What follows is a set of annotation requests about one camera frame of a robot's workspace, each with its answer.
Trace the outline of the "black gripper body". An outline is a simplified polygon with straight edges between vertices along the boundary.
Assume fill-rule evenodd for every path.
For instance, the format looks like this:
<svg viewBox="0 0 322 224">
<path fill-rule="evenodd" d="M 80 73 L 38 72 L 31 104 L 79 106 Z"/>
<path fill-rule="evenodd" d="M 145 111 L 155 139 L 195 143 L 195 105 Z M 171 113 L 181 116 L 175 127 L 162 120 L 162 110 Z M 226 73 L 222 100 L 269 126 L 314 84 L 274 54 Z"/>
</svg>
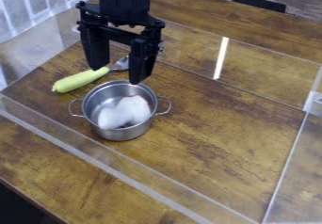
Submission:
<svg viewBox="0 0 322 224">
<path fill-rule="evenodd" d="M 76 22 L 83 43 L 108 41 L 114 36 L 118 42 L 131 40 L 130 32 L 119 26 L 142 26 L 141 35 L 151 43 L 162 42 L 165 22 L 150 14 L 151 0 L 99 0 L 98 4 L 79 1 L 75 7 L 80 13 Z"/>
</svg>

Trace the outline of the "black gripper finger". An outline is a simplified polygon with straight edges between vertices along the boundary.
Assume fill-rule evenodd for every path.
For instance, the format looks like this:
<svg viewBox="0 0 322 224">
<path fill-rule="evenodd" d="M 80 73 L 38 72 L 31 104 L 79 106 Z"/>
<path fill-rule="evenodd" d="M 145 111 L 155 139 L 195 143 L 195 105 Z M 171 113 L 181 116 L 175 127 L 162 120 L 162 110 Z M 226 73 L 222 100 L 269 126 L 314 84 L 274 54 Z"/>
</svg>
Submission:
<svg viewBox="0 0 322 224">
<path fill-rule="evenodd" d="M 130 83 L 139 84 L 154 71 L 159 48 L 145 39 L 131 41 L 130 53 Z"/>
<path fill-rule="evenodd" d="M 110 39 L 100 26 L 79 25 L 80 41 L 88 65 L 94 71 L 110 63 Z"/>
</svg>

